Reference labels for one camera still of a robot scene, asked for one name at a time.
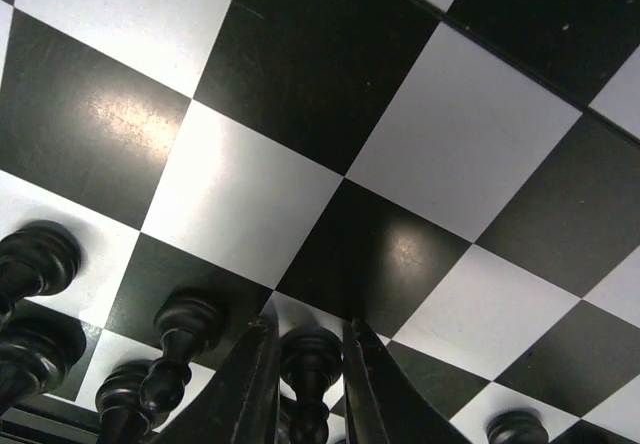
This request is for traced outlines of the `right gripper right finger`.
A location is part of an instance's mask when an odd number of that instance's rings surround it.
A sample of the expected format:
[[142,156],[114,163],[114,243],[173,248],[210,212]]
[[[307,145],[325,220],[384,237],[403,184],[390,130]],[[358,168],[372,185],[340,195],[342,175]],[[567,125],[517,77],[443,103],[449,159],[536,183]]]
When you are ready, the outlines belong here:
[[348,443],[466,443],[417,391],[364,321],[343,326]]

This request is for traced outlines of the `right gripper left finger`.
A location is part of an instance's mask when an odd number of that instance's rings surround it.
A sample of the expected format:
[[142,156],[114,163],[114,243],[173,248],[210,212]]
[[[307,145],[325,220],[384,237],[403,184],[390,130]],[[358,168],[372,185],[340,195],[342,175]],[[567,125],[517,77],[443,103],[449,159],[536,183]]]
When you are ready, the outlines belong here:
[[155,438],[166,444],[262,444],[277,441],[280,407],[277,311],[249,324],[212,380]]

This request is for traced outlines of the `black pawn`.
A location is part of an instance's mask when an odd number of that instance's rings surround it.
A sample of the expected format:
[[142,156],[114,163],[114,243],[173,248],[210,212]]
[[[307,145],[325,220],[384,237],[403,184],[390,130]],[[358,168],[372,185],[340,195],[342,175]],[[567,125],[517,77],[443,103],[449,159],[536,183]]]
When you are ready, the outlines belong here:
[[159,417],[178,407],[192,378],[190,363],[218,346],[227,320],[226,304],[204,291],[183,289],[166,299],[154,318],[162,356],[140,385],[145,411]]
[[486,427],[490,444],[548,444],[549,434],[540,419],[524,410],[505,412]]
[[291,443],[326,443],[329,408],[323,398],[342,374],[342,343],[323,327],[300,327],[281,338],[280,377],[294,391]]
[[1,325],[27,297],[63,292],[79,274],[82,249],[59,223],[36,220],[1,239]]

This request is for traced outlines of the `black queen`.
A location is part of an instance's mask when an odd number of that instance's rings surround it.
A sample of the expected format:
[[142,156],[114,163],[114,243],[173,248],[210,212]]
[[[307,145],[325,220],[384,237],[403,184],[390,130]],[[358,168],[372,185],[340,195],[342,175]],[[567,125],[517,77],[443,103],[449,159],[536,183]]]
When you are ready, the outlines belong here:
[[1,331],[1,412],[59,388],[87,346],[78,323],[24,317]]

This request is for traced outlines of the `folding chess board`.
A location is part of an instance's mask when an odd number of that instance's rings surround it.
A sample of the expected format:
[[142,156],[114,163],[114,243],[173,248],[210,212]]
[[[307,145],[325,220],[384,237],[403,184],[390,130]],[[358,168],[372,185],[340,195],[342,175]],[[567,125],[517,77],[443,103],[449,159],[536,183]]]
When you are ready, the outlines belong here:
[[1,0],[1,231],[36,220],[83,265],[17,312],[87,339],[40,416],[95,432],[200,288],[187,399],[272,304],[367,321],[474,443],[635,443],[639,0]]

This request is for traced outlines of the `black pawn on board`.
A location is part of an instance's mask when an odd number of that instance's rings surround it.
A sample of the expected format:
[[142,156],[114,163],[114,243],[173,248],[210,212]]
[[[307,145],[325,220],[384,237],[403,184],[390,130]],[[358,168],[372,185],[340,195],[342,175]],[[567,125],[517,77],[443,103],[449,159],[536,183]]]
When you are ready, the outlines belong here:
[[82,249],[59,223],[36,220],[1,239],[1,325],[27,297],[63,292],[79,274]]
[[548,444],[549,434],[540,419],[524,410],[505,412],[486,427],[490,444]]
[[166,299],[154,318],[162,356],[140,385],[145,411],[159,417],[178,407],[192,378],[190,363],[218,346],[227,320],[226,304],[204,291],[183,289]]

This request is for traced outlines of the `black bishop in tin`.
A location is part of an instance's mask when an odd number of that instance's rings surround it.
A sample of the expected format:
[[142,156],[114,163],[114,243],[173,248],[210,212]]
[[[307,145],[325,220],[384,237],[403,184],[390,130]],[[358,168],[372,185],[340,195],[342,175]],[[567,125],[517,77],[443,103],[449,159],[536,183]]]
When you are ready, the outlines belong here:
[[140,386],[150,363],[150,360],[122,363],[99,387],[95,396],[100,421],[98,444],[139,443],[151,430],[154,418],[140,405]]

